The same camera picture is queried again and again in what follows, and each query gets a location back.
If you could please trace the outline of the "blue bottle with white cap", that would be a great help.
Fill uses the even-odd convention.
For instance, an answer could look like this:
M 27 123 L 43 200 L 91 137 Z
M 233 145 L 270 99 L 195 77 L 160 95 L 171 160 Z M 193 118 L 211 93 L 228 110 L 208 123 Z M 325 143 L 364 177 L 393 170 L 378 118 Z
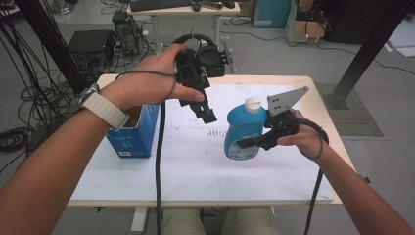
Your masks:
M 239 140 L 258 137 L 262 134 L 267 118 L 266 110 L 261 106 L 260 97 L 250 97 L 244 104 L 233 108 L 227 115 L 229 128 L 224 142 L 224 153 L 231 160 L 244 161 L 254 158 L 259 148 L 252 146 L 241 148 Z

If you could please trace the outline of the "black keyboard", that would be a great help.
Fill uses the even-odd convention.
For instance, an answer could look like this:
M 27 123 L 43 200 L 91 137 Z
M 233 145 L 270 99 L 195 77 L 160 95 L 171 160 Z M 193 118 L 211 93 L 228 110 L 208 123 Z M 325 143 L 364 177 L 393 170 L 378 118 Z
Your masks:
M 132 12 L 178 8 L 191 5 L 192 0 L 135 0 L 129 4 Z

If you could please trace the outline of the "white table mat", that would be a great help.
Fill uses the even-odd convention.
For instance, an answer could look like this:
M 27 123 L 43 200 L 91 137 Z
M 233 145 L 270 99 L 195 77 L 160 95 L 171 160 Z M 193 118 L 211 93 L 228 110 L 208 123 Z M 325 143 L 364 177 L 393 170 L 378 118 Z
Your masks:
M 147 159 L 122 159 L 103 140 L 70 201 L 305 202 L 314 191 L 319 201 L 332 201 L 328 182 L 316 180 L 317 165 L 294 146 L 261 150 L 245 161 L 230 160 L 224 154 L 228 112 L 250 97 L 266 98 L 287 89 L 285 85 L 214 84 L 207 89 L 217 117 L 213 123 L 204 123 L 176 100 L 167 101 L 162 151 Z

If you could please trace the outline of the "wristwatch with white band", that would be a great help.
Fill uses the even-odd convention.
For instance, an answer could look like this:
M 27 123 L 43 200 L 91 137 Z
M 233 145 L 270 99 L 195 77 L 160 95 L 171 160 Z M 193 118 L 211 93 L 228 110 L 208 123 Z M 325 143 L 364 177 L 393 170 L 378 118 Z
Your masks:
M 118 131 L 129 120 L 129 114 L 100 94 L 100 86 L 93 83 L 85 88 L 75 99 L 73 107 L 76 110 L 87 109 L 105 121 L 113 130 Z

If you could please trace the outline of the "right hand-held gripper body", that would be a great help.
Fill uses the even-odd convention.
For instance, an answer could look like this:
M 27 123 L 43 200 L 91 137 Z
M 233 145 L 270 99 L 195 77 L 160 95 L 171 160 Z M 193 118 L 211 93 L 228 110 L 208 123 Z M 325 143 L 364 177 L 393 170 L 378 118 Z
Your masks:
M 269 131 L 260 138 L 259 146 L 261 148 L 264 150 L 274 148 L 280 137 L 299 132 L 300 124 L 291 108 L 307 91 L 308 87 L 304 86 L 267 97 L 268 116 L 264 127 L 269 128 Z

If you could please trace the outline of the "black electronics unit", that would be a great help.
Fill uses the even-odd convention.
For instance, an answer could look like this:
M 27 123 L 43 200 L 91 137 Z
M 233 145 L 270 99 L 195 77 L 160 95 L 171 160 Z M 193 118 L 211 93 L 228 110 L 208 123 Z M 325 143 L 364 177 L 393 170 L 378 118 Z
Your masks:
M 126 55 L 140 54 L 138 27 L 134 19 L 126 12 L 115 12 L 112 17 L 115 34 Z

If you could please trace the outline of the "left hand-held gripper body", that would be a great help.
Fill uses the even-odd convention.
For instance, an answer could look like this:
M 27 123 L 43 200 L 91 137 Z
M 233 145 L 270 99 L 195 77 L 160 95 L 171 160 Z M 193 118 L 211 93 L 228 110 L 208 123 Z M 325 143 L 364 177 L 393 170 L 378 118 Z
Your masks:
M 225 66 L 228 65 L 234 73 L 233 60 L 226 42 L 223 43 L 223 51 L 212 39 L 205 35 L 183 35 L 174 40 L 175 44 L 184 44 L 191 39 L 199 41 L 199 48 L 186 49 L 175 57 L 176 81 L 183 86 L 205 92 L 209 87 L 209 79 L 222 77 L 225 74 Z

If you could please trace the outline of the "teal box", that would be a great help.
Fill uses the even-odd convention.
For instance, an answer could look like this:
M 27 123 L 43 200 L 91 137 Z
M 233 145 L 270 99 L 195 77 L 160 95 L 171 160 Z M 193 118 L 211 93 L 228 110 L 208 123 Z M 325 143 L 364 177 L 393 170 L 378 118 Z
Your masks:
M 255 0 L 252 16 L 254 28 L 284 28 L 291 0 Z

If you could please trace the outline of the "person's leg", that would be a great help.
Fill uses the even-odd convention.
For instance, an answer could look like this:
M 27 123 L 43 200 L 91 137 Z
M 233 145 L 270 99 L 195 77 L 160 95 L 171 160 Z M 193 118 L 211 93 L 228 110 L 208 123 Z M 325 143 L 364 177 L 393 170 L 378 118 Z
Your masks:
M 232 208 L 225 216 L 221 235 L 279 235 L 273 209 Z
M 198 209 L 163 210 L 162 235 L 206 235 Z

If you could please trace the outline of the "person's left hand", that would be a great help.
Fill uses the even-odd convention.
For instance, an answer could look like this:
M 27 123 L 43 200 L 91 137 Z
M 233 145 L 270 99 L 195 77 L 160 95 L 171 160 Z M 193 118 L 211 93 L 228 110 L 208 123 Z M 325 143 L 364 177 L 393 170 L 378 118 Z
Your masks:
M 105 86 L 100 94 L 125 111 L 144 104 L 156 104 L 166 99 L 202 102 L 204 95 L 195 89 L 173 84 L 173 63 L 176 55 L 187 49 L 184 44 L 172 44 L 162 53 L 144 59 L 133 70 Z

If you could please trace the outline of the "person's right leg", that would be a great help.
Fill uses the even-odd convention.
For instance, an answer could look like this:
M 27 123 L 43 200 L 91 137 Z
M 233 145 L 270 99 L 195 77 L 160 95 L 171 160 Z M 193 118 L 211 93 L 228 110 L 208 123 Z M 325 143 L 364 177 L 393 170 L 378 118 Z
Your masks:
M 225 216 L 221 235 L 279 235 L 273 209 L 232 208 Z

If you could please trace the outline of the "black metal stand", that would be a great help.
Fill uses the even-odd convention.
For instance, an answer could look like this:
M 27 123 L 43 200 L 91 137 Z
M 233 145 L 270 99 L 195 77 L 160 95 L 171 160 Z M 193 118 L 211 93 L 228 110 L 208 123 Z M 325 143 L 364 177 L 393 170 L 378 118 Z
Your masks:
M 346 108 L 346 98 L 349 93 L 413 5 L 415 5 L 415 0 L 390 1 L 337 86 L 330 94 L 324 96 L 325 103 L 329 109 Z
M 81 93 L 86 81 L 69 52 L 59 29 L 52 22 L 39 0 L 14 0 L 49 55 L 54 60 L 75 94 Z

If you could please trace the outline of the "blue cardboard box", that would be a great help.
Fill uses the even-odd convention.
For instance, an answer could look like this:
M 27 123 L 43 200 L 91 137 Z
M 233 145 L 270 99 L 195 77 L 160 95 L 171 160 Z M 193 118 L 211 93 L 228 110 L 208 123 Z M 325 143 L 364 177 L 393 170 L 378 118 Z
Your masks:
M 115 152 L 120 158 L 143 159 L 151 156 L 159 105 L 143 105 L 128 109 L 128 121 L 120 130 L 107 134 Z

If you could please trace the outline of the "flat black case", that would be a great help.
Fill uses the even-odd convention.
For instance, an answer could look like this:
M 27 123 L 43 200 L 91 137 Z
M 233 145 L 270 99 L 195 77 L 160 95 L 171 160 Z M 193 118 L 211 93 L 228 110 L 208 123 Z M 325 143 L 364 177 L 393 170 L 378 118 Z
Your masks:
M 109 29 L 76 31 L 69 42 L 69 51 L 80 68 L 107 66 L 113 60 L 114 47 L 115 33 Z

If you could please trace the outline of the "open cardboard box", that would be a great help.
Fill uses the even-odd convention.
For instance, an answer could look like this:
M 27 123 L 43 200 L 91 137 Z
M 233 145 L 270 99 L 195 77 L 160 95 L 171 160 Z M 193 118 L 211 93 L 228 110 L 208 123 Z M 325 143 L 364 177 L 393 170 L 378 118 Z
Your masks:
M 293 35 L 300 38 L 319 38 L 325 34 L 326 25 L 320 22 L 295 21 Z

